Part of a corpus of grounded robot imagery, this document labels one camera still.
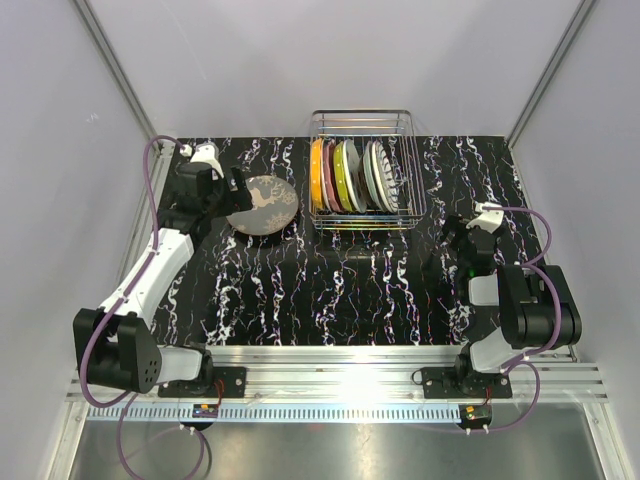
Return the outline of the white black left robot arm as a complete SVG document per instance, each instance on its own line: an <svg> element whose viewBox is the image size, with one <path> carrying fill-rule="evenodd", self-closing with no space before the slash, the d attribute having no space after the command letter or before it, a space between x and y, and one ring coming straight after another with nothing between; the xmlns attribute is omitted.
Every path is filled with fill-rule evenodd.
<svg viewBox="0 0 640 480"><path fill-rule="evenodd" d="M150 241L133 269L99 307L82 308L73 320L80 385L92 405L99 403L92 385L123 394L146 394L160 385L194 397L219 387L205 347L161 346L152 321L175 276L209 236L213 220L252 207L240 168L204 161L179 167L174 204L153 211Z"/></svg>

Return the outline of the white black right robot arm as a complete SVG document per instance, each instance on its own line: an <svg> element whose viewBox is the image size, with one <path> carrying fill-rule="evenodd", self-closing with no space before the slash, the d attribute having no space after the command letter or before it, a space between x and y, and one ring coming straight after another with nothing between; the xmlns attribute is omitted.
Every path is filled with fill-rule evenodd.
<svg viewBox="0 0 640 480"><path fill-rule="evenodd" d="M502 212L491 208L474 219L449 216L440 240L452 236L456 294L465 306L495 307L499 327L460 350L454 365L425 386L436 398L509 398L508 374L533 355L576 344L582 321L562 268L496 263Z"/></svg>

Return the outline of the white watermelon pattern plate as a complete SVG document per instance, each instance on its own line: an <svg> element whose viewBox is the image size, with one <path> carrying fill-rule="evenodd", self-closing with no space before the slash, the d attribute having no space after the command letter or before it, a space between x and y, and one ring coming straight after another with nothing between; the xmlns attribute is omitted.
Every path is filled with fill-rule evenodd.
<svg viewBox="0 0 640 480"><path fill-rule="evenodd" d="M363 194L363 187L360 178L361 158L356 149L355 143L351 139L344 141L344 154L346 163L347 188L350 199L356 212L364 214L367 210L367 203Z"/></svg>

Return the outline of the pink polka dot plate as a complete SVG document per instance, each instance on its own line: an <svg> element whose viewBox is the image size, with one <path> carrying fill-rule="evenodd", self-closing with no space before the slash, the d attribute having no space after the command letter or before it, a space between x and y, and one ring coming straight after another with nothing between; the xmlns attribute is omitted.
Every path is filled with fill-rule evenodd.
<svg viewBox="0 0 640 480"><path fill-rule="evenodd" d="M332 140L325 139L323 142L323 182L326 190L327 204L329 208L335 212L340 213L342 211L341 204L339 202L336 187L334 185L333 174L333 152L335 144Z"/></svg>

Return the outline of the white blue striped plate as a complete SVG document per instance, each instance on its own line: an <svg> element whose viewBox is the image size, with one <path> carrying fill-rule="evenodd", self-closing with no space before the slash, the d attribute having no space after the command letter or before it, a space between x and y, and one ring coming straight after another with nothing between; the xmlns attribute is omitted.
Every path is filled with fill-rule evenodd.
<svg viewBox="0 0 640 480"><path fill-rule="evenodd" d="M386 211L397 213L399 211L399 187L394 176L391 161L383 144L373 141L373 171L379 190L379 197Z"/></svg>

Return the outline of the red floral plate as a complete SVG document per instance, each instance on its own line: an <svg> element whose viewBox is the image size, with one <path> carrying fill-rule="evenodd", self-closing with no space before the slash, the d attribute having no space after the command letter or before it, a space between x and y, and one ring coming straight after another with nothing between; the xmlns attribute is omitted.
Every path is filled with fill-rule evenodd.
<svg viewBox="0 0 640 480"><path fill-rule="evenodd" d="M368 190L368 184L366 181L366 177L364 174L364 169L361 168L359 171L359 182L360 182L360 187L361 187L361 192L362 192L362 197L366 203L366 208L367 209L371 209L375 206L373 200L371 199L371 196L369 194L369 190Z"/></svg>

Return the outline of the yellow polka dot plate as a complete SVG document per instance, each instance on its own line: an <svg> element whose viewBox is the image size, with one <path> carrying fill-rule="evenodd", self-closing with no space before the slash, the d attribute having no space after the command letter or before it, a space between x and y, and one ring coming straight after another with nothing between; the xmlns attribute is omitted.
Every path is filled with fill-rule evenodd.
<svg viewBox="0 0 640 480"><path fill-rule="evenodd" d="M324 209L323 191L322 191L322 151L323 140L315 139L311 144L310 155L310 194L311 203L315 210Z"/></svg>

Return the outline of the grey reindeer snowflake plate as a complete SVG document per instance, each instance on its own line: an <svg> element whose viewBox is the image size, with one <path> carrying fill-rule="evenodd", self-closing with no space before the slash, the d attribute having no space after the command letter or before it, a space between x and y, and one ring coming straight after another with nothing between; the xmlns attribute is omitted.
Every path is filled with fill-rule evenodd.
<svg viewBox="0 0 640 480"><path fill-rule="evenodd" d="M296 217L299 198L287 181L260 175L249 178L246 186L251 194L252 208L226 217L236 231L252 236L267 236L281 231Z"/></svg>

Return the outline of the lime green polka dot plate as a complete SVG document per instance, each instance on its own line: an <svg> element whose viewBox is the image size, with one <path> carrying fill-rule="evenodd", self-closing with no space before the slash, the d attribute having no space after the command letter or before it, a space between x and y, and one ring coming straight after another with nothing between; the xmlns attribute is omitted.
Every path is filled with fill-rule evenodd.
<svg viewBox="0 0 640 480"><path fill-rule="evenodd" d="M352 143L350 139L341 141L333 153L334 183L338 194L339 203L345 212L353 213L355 207L351 201L348 188L348 161L347 147Z"/></svg>

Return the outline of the mint green floral plate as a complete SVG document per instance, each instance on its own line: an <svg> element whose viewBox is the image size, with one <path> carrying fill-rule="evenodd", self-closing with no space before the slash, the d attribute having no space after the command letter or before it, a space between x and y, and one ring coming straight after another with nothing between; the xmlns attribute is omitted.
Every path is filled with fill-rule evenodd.
<svg viewBox="0 0 640 480"><path fill-rule="evenodd" d="M372 170L372 156L371 156L372 142L368 141L363 154L363 168L364 178L367 185L369 196L372 200L372 204L379 210L384 212L383 204L379 198L376 180Z"/></svg>

